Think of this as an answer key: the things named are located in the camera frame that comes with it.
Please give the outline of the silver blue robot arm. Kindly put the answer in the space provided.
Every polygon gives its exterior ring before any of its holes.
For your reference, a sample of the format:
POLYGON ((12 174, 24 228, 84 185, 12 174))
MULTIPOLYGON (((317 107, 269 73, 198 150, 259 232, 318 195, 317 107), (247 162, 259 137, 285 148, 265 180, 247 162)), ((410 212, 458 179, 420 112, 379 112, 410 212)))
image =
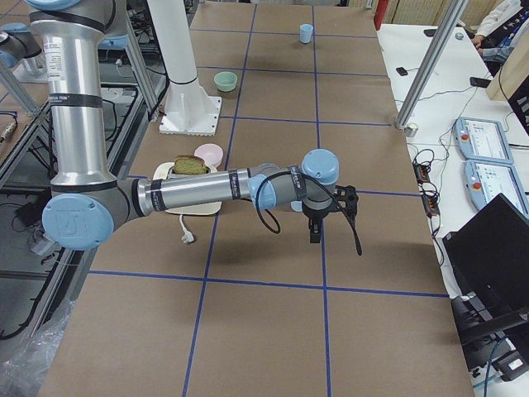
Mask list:
POLYGON ((41 46, 29 27, 21 22, 1 26, 1 61, 9 69, 22 63, 32 76, 42 74, 45 69, 41 46))
POLYGON ((258 210, 299 201, 317 242, 322 219, 342 209, 339 162, 325 149, 301 165, 261 165, 176 179, 119 180, 108 169, 98 46, 126 32, 123 1, 32 1, 31 30, 43 40, 58 171, 42 213, 47 236, 85 251, 124 223, 153 212, 250 199, 258 210))

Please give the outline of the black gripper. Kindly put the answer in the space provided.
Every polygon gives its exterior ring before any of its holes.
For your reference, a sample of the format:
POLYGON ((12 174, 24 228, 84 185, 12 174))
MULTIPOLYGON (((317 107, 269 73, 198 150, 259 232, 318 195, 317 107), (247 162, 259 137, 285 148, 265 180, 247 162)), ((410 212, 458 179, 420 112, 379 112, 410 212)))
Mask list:
POLYGON ((321 242, 322 220, 336 210, 336 205, 331 198, 317 202, 309 198, 302 201, 303 214, 308 219, 309 238, 311 243, 321 242))

